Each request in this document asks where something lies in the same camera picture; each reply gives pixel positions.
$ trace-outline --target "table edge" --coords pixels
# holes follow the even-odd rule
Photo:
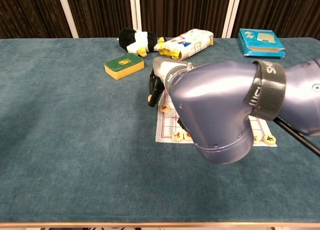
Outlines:
[[[320,227],[320,223],[287,222],[203,222],[203,223],[0,223],[0,228],[92,228],[92,227],[131,227],[131,228],[169,228],[169,227]]]

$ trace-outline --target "dark curtain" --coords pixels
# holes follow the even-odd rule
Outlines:
[[[117,37],[132,28],[130,0],[68,0],[79,37]]]
[[[0,38],[72,37],[60,0],[0,0]]]
[[[320,39],[320,0],[240,0],[232,37],[239,28],[272,29],[278,37]]]
[[[142,30],[175,37],[192,28],[221,37],[229,0],[140,0]]]

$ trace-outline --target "chess board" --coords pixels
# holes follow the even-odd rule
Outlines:
[[[160,106],[167,104],[170,107],[169,113],[160,112]],[[158,104],[158,112],[157,112],[157,125],[156,125],[156,134],[155,141],[162,143],[177,143],[177,144],[190,144],[192,141],[183,140],[181,142],[174,142],[172,140],[172,134],[174,132],[185,133],[185,130],[177,123],[179,119],[179,115],[168,95],[167,91],[163,93],[161,99]],[[267,145],[264,143],[263,138],[265,135],[271,134],[268,124],[265,120],[259,119],[253,116],[249,116],[249,120],[251,123],[251,128],[254,136],[259,136],[260,141],[258,143],[254,143],[253,146],[268,146],[268,147],[276,147],[277,145]]]

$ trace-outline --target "black cable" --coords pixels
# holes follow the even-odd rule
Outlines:
[[[276,117],[273,121],[276,124],[278,124],[281,128],[283,128],[287,133],[289,133],[291,136],[293,136],[295,139],[297,139],[300,143],[305,145],[313,153],[315,153],[316,155],[318,155],[320,157],[320,148],[318,146],[316,146],[315,144],[310,142],[301,133],[299,133],[297,130],[292,128],[289,124],[287,124],[285,121],[283,121],[279,117]]]

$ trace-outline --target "logo on robot arm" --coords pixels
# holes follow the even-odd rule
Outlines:
[[[259,100],[259,96],[260,96],[260,90],[261,90],[261,87],[258,86],[257,89],[255,90],[251,100],[249,101],[249,105],[256,107],[258,100]]]
[[[276,74],[276,69],[274,67],[274,64],[272,62],[269,62],[269,61],[262,61],[265,65],[266,65],[266,71],[267,73],[269,74]]]

